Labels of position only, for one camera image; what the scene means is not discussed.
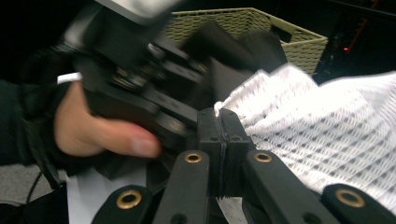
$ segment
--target black cable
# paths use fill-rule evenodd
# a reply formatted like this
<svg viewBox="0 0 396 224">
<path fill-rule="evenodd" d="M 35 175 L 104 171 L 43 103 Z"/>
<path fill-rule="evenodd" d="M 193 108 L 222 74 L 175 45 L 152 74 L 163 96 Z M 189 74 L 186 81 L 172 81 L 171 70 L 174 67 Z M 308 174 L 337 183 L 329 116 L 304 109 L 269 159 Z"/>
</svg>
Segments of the black cable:
<svg viewBox="0 0 396 224">
<path fill-rule="evenodd" d="M 41 177 L 42 175 L 43 175 L 43 173 L 39 172 L 39 173 L 38 173 L 38 176 L 35 178 L 35 182 L 33 182 L 33 186 L 30 188 L 29 194 L 27 195 L 26 203 L 29 203 L 29 202 L 30 202 L 30 200 L 31 200 L 31 198 L 32 198 L 32 195 L 33 195 L 33 191 L 35 191 L 35 186 L 37 186 L 37 183 L 38 183 L 38 181 L 40 180 L 40 177 Z"/>
</svg>

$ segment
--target wicker basket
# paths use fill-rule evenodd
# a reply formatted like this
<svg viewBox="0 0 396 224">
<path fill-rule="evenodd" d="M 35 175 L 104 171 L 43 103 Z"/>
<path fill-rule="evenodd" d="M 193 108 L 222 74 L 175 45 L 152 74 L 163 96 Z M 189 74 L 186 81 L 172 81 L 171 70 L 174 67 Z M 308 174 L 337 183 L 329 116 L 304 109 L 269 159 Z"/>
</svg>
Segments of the wicker basket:
<svg viewBox="0 0 396 224">
<path fill-rule="evenodd" d="M 281 29 L 290 36 L 289 41 L 282 41 L 288 61 L 302 68 L 309 75 L 314 74 L 327 44 L 325 36 L 317 35 L 251 7 L 182 11 L 174 12 L 173 16 L 164 32 L 177 42 L 192 35 L 194 30 L 207 20 L 215 20 L 234 37 L 254 30 L 270 30 L 275 26 L 276 29 Z"/>
</svg>

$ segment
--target gray floor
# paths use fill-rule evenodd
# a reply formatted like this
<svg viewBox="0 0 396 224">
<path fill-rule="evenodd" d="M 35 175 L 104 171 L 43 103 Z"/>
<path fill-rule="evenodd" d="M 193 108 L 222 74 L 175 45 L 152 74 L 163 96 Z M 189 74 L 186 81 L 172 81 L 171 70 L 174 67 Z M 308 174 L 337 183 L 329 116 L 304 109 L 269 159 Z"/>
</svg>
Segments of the gray floor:
<svg viewBox="0 0 396 224">
<path fill-rule="evenodd" d="M 25 203 L 29 190 L 33 186 L 39 170 L 36 166 L 22 165 L 0 166 L 0 201 Z M 46 178 L 41 176 L 31 199 L 34 200 L 51 192 Z"/>
</svg>

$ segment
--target hand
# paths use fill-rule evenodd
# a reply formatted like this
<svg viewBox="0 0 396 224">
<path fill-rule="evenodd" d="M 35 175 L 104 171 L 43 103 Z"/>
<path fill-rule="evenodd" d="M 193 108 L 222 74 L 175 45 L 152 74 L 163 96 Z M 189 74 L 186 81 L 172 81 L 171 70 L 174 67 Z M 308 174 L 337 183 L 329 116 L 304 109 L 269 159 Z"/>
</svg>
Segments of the hand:
<svg viewBox="0 0 396 224">
<path fill-rule="evenodd" d="M 119 119 L 93 117 L 81 83 L 73 82 L 55 114 L 54 135 L 66 154 L 88 157 L 105 149 L 121 155 L 157 157 L 160 143 L 144 128 Z"/>
</svg>

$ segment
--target white mesh fabric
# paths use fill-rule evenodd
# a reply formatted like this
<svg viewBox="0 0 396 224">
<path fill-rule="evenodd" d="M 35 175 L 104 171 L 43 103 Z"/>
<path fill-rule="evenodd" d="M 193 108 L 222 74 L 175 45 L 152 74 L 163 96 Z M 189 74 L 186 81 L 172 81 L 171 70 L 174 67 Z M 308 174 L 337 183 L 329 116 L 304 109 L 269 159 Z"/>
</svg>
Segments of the white mesh fabric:
<svg viewBox="0 0 396 224">
<path fill-rule="evenodd" d="M 259 71 L 215 105 L 222 107 L 238 114 L 258 149 L 272 150 L 309 188 L 345 183 L 396 214 L 395 72 L 318 87 L 287 64 L 272 76 Z M 230 223 L 243 223 L 240 209 L 230 211 L 235 202 L 220 206 L 233 214 Z"/>
</svg>

